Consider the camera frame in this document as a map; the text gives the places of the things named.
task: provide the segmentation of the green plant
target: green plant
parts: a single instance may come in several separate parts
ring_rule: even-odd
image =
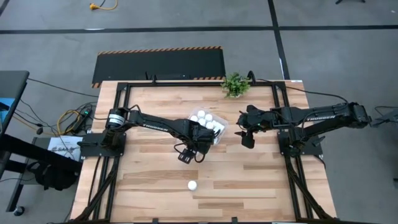
[[[249,79],[243,78],[239,73],[234,72],[224,80],[221,87],[228,90],[227,97],[237,97],[250,88]]]

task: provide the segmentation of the wooden table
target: wooden table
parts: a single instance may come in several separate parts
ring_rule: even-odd
[[[303,89],[302,82],[286,81]],[[113,107],[117,82],[103,82],[95,116],[106,118]],[[308,108],[305,93],[287,90],[291,106]],[[138,104],[143,113],[168,119],[187,118],[201,106],[226,119],[229,126],[221,142],[212,146],[204,162],[186,165],[177,159],[176,139],[167,133],[146,128],[127,132],[126,151],[119,165],[112,222],[243,222],[292,221],[293,206],[284,158],[279,153],[276,131],[255,135],[256,146],[247,149],[234,134],[239,110],[253,104],[262,110],[274,107],[270,87],[254,86],[237,99],[224,97],[220,87],[134,87],[129,106]],[[100,133],[105,121],[95,120],[93,131]],[[80,175],[71,218],[87,205],[97,158],[86,159]],[[313,156],[302,156],[309,191],[327,213],[335,208],[323,164]],[[96,175],[100,179],[101,163]],[[187,189],[189,180],[198,183]],[[301,214],[305,217],[298,191]],[[105,193],[100,218],[104,217]]]

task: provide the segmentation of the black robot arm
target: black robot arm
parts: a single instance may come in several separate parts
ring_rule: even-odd
[[[122,144],[119,141],[120,136],[137,126],[163,131],[181,140],[186,148],[180,152],[178,159],[186,164],[189,164],[198,152],[206,155],[216,136],[213,130],[189,119],[171,120],[141,113],[140,109],[115,108],[109,111],[101,145],[110,150],[119,147],[119,144]]]
[[[364,128],[371,119],[366,114],[363,106],[357,103],[343,103],[333,106],[300,109],[297,107],[271,108],[269,111],[257,109],[249,105],[247,113],[241,112],[237,124],[245,131],[236,134],[242,137],[242,145],[248,148],[254,147],[253,133],[274,129],[293,128],[296,136],[291,139],[299,139],[292,142],[296,146],[304,145],[311,137],[323,134],[334,129]],[[321,121],[306,128],[295,128],[306,121]]]

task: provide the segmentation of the concrete floor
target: concrete floor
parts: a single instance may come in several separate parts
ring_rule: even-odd
[[[0,29],[89,29],[177,26],[270,26],[265,0],[119,0],[113,11],[88,9],[93,0],[10,0]],[[345,26],[398,24],[395,0],[274,0],[280,26]],[[107,0],[106,5],[113,5]],[[339,94],[363,104],[376,116],[377,105],[398,106],[398,30],[326,30],[281,32],[291,79],[308,90]],[[140,34],[0,35],[0,70],[28,70],[32,78],[98,94],[89,88],[96,53],[103,50],[222,45],[227,72],[253,70],[258,78],[282,78],[273,31],[169,32]],[[28,83],[22,97],[48,123],[67,109],[95,101]],[[308,95],[310,106],[337,103]],[[28,112],[24,105],[19,109]],[[31,130],[12,121],[8,133],[30,142]],[[323,141],[326,171],[338,216],[343,220],[396,223],[398,177],[396,127],[339,129]],[[15,177],[6,172],[3,179]],[[14,181],[0,183],[1,223],[62,222],[75,187],[44,192],[27,186],[19,205],[26,213],[5,213]]]

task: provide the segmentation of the black chair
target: black chair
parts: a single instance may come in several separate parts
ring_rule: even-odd
[[[338,0],[337,2],[336,2],[336,4],[339,4],[340,2],[342,2],[343,0]]]

